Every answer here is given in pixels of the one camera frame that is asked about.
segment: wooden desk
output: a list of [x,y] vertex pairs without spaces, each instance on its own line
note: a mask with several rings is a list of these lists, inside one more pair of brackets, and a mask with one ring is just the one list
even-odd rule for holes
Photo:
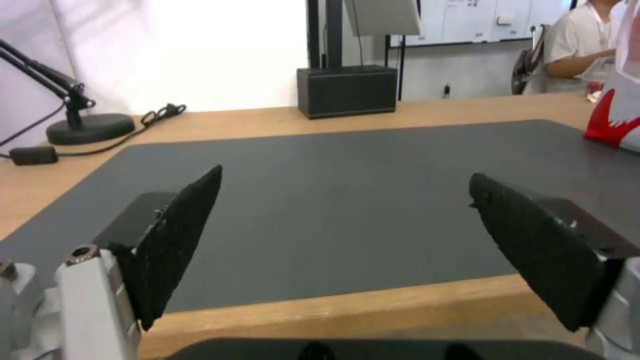
[[[584,129],[593,106],[579,94],[401,103],[396,113],[307,120],[295,108],[187,113],[129,143],[185,142],[550,119]],[[81,151],[108,144],[63,149]],[[0,238],[56,200],[120,149],[55,165],[15,167],[0,161]],[[161,357],[220,336],[357,337],[547,311],[519,275],[410,288],[205,309],[165,315],[144,336],[141,357]]]

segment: chair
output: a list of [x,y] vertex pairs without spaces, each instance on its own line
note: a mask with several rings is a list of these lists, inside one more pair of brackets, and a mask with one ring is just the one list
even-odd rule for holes
[[540,35],[537,36],[538,28],[531,27],[532,44],[531,49],[523,50],[518,57],[511,73],[511,93],[522,95],[531,75],[536,70],[545,53],[545,37],[551,28],[550,25],[540,25]]

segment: gray desk mat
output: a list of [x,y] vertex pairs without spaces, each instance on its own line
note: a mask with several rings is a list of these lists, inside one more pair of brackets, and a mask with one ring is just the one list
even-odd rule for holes
[[0,257],[49,279],[137,195],[218,163],[220,197],[169,311],[512,274],[469,208],[473,172],[572,199],[640,240],[640,156],[530,120],[128,147],[0,241]]

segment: white shirt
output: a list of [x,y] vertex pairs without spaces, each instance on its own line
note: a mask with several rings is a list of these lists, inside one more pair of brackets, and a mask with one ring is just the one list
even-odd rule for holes
[[[591,4],[580,5],[551,27],[545,39],[545,64],[615,49],[619,30],[617,21],[604,23]],[[583,89],[579,79],[550,78],[547,83],[549,92]]]

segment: black speaker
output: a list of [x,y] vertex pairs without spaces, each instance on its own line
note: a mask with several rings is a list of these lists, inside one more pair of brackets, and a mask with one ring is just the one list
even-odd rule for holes
[[310,119],[396,110],[397,70],[377,65],[298,69],[298,109]]

